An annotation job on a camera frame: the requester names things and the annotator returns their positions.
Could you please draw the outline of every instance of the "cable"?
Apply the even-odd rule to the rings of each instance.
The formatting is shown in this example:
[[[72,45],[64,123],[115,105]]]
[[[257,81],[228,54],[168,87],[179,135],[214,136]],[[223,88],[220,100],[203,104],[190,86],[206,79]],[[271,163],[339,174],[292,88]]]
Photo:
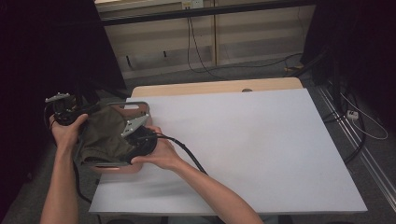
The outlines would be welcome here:
[[[77,189],[77,194],[78,196],[84,200],[87,203],[92,203],[92,201],[90,199],[88,199],[87,197],[85,197],[82,193],[81,193],[81,189],[79,188],[79,172],[78,172],[78,168],[76,166],[76,163],[73,161],[73,169],[75,171],[75,175],[76,175],[76,189]]]
[[[173,137],[168,137],[164,134],[162,134],[162,136],[158,136],[158,138],[164,138],[164,139],[168,139],[173,141],[174,143],[176,143],[178,146],[180,146],[181,148],[183,148],[184,151],[186,151],[186,153],[190,156],[190,158],[192,159],[192,161],[195,163],[195,165],[198,167],[198,169],[207,175],[207,172],[205,171],[204,167],[202,167],[201,163],[198,162],[198,160],[195,158],[195,156],[192,154],[192,152],[186,147],[186,145],[182,144],[181,142],[179,142],[176,138]]]
[[[354,125],[359,131],[361,131],[362,133],[365,133],[365,134],[367,134],[368,136],[370,136],[370,137],[372,137],[372,138],[374,138],[374,139],[377,139],[377,140],[385,140],[385,139],[388,138],[388,132],[387,132],[387,130],[386,130],[382,125],[380,125],[378,122],[376,122],[376,121],[375,121],[374,119],[372,119],[370,116],[368,116],[366,113],[364,113],[363,111],[361,111],[360,109],[358,109],[356,106],[354,106],[352,103],[350,103],[350,102],[348,101],[348,99],[345,97],[344,94],[341,94],[341,96],[342,96],[352,107],[354,107],[356,110],[358,110],[359,112],[361,112],[361,113],[362,113],[363,115],[365,115],[367,118],[369,118],[370,120],[372,120],[376,125],[378,125],[378,127],[380,127],[380,128],[385,132],[386,136],[385,136],[385,137],[376,137],[376,136],[373,136],[373,135],[367,133],[366,131],[364,131],[364,130],[362,130],[360,127],[358,127],[358,125],[355,124],[354,119],[353,119],[353,120],[352,120],[352,123],[353,123],[353,125]]]
[[[336,111],[335,111],[335,110],[332,111],[330,114],[321,117],[321,119],[323,120],[323,123],[331,123],[331,122],[335,122],[335,121],[337,121],[337,120],[339,120],[339,119],[344,118],[344,117],[345,117],[345,114],[346,114],[346,112],[347,112],[347,104],[343,104],[343,106],[344,106],[344,105],[346,105],[346,110],[343,110],[343,111],[342,111],[342,114],[339,115],[338,117],[336,117],[336,118],[334,118],[334,119],[328,119],[328,120],[326,120],[329,116],[331,116],[331,115],[336,115]]]
[[[203,61],[202,61],[201,54],[199,53],[199,50],[198,50],[198,45],[197,45],[197,41],[196,41],[196,39],[195,39],[194,27],[192,26],[192,19],[191,19],[191,17],[188,17],[188,18],[187,18],[187,23],[188,23],[188,25],[189,25],[189,47],[188,47],[188,49],[187,49],[187,62],[188,62],[188,64],[189,64],[189,67],[190,67],[191,71],[196,72],[195,70],[193,70],[193,69],[191,68],[191,65],[190,65],[190,25],[191,25],[191,31],[192,31],[192,38],[193,38],[194,43],[195,43],[195,49],[196,49],[196,52],[197,52],[197,54],[198,54],[199,61],[201,62],[202,67],[205,69],[205,72],[207,72],[207,73],[208,73],[210,76],[212,76],[212,77],[216,77],[216,78],[223,79],[223,80],[229,80],[229,79],[227,79],[227,78],[225,78],[225,77],[218,77],[218,76],[215,76],[215,75],[213,75],[212,73],[210,73],[209,70],[207,70],[207,68],[205,67],[205,65],[204,65],[204,63],[203,63]]]
[[[346,93],[347,93],[347,95],[350,94],[350,95],[352,96],[354,102],[355,102],[355,105],[353,105],[353,104],[345,97],[345,95],[344,95],[343,93],[341,93],[341,95],[342,95],[342,96],[346,99],[346,101],[348,102],[348,104],[346,104],[346,110],[347,110],[347,106],[348,106],[348,105],[353,105],[353,106],[356,106],[356,108],[359,108],[358,102],[357,102],[357,100],[356,100],[355,95],[352,94],[349,90],[346,90]],[[336,112],[336,111],[333,111],[333,112],[330,113],[329,115],[323,117],[323,119],[326,119],[326,118],[329,117],[330,115],[335,114],[335,112]],[[327,121],[328,121],[328,122],[336,121],[336,120],[339,120],[339,119],[343,119],[344,117],[345,117],[345,114],[344,114],[343,116],[339,116],[338,118],[335,118],[334,120],[327,120]],[[365,130],[364,122],[363,122],[362,118],[359,118],[359,123],[361,124],[361,129],[362,129],[362,130]],[[345,165],[349,164],[351,161],[353,161],[353,160],[359,155],[359,153],[361,152],[361,150],[362,150],[362,148],[363,148],[363,146],[364,146],[365,140],[366,140],[366,134],[363,133],[363,135],[361,136],[361,141],[360,141],[360,143],[357,145],[357,147],[356,147],[348,156],[346,156],[346,157],[343,159]]]
[[[193,25],[192,25],[192,20],[191,20],[191,18],[188,18],[188,24],[189,24],[189,46],[188,46],[188,48],[187,48],[187,62],[188,62],[188,65],[189,65],[190,70],[191,70],[192,72],[194,72],[194,73],[208,73],[209,75],[211,75],[211,76],[213,76],[213,77],[217,77],[217,78],[221,78],[221,79],[228,80],[228,79],[226,79],[226,78],[224,78],[224,77],[215,76],[215,75],[211,74],[210,72],[211,72],[211,71],[214,71],[214,70],[227,69],[227,68],[261,68],[261,67],[267,67],[267,66],[272,66],[272,65],[278,64],[278,63],[283,63],[283,62],[285,62],[287,59],[289,59],[289,58],[291,58],[291,57],[298,56],[298,55],[302,55],[302,53],[291,54],[291,55],[285,57],[284,59],[281,59],[281,60],[276,61],[276,62],[274,62],[274,63],[268,63],[268,64],[263,64],[263,65],[232,65],[232,66],[222,66],[222,67],[214,67],[214,68],[208,69],[208,68],[206,68],[206,67],[204,66],[204,63],[203,63],[202,58],[201,58],[201,55],[200,55],[200,53],[199,53],[198,46],[197,46],[197,43],[196,43],[196,40],[195,40],[195,33],[194,33],[194,29],[193,29]],[[203,68],[205,69],[204,71],[194,70],[194,69],[191,67],[191,63],[190,63],[190,47],[191,47],[191,45],[190,45],[190,38],[191,38],[191,33],[192,33],[192,37],[193,37],[193,40],[194,40],[194,43],[195,43],[195,50],[196,50],[196,52],[197,52],[197,54],[198,54],[198,57],[199,57],[199,59],[200,59],[201,65],[202,65]]]
[[[192,152],[186,147],[186,145],[184,145],[183,143],[181,143],[180,141],[178,141],[176,138],[173,137],[169,137],[164,135],[163,133],[156,133],[158,135],[155,136],[145,136],[145,137],[139,137],[134,139],[133,141],[141,141],[141,140],[148,140],[148,139],[158,139],[158,138],[164,138],[164,139],[168,139],[173,141],[174,143],[176,143],[178,146],[180,146],[191,158],[191,160],[195,163],[195,165],[197,166],[197,168],[204,174],[207,175],[207,172],[205,171],[204,167],[202,167],[201,163],[198,162],[198,160],[195,158],[195,156],[192,154]]]

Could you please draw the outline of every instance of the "forearm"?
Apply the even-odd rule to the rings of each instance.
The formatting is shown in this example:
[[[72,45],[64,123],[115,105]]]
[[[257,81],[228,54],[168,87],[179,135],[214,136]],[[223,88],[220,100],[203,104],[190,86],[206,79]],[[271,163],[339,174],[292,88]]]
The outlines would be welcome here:
[[[72,148],[59,146],[40,223],[78,223]]]
[[[225,223],[262,223],[239,195],[186,162],[181,161],[174,172],[195,189]]]

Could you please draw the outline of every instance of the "white cable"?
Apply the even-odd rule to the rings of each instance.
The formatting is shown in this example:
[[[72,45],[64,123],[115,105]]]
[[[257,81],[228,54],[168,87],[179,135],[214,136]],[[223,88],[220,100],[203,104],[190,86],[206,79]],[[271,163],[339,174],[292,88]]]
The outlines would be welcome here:
[[[382,125],[380,125],[378,122],[376,122],[374,119],[372,119],[370,116],[368,116],[366,113],[364,113],[363,111],[361,111],[360,109],[358,109],[356,106],[354,106],[352,103],[350,103],[350,101],[344,96],[344,94],[341,93],[341,95],[343,96],[343,98],[350,104],[352,105],[352,107],[354,107],[355,109],[357,109],[359,112],[361,112],[363,115],[365,115],[367,118],[369,118],[370,120],[372,120],[376,125],[378,125],[378,127],[380,127],[382,130],[384,130],[386,136],[385,137],[376,137],[376,136],[372,136],[369,133],[365,132],[364,130],[362,130],[360,127],[358,127],[358,125],[355,124],[354,119],[352,120],[353,125],[355,125],[355,127],[361,131],[362,133],[367,134],[367,136],[370,136],[374,139],[378,139],[378,140],[385,140],[388,138],[388,132],[387,130],[385,130],[384,127],[382,127]]]

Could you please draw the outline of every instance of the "wall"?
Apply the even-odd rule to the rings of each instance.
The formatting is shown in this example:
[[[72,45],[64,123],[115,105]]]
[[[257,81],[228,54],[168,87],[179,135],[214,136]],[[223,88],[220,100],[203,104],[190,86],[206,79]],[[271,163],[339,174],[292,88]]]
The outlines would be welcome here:
[[[255,2],[262,0],[205,0],[204,5],[213,7]],[[181,9],[180,0],[96,1],[96,5],[102,18]],[[314,6],[290,7],[192,18],[194,36],[204,65],[282,58],[302,52],[314,9]],[[108,26],[106,32],[124,78],[190,69],[187,19]],[[191,66],[202,67],[191,32],[190,48]],[[125,59],[127,55],[132,67]]]

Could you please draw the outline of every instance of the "electrical outlet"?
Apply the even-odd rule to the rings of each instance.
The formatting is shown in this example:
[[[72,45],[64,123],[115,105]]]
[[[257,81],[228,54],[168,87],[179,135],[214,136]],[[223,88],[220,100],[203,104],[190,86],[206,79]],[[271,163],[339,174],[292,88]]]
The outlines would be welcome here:
[[[358,119],[359,118],[359,113],[356,111],[348,110],[346,112],[346,117],[349,119]]]
[[[181,9],[190,9],[192,8],[191,1],[182,1],[181,2]]]
[[[204,7],[204,0],[191,0],[191,8],[201,8]]]

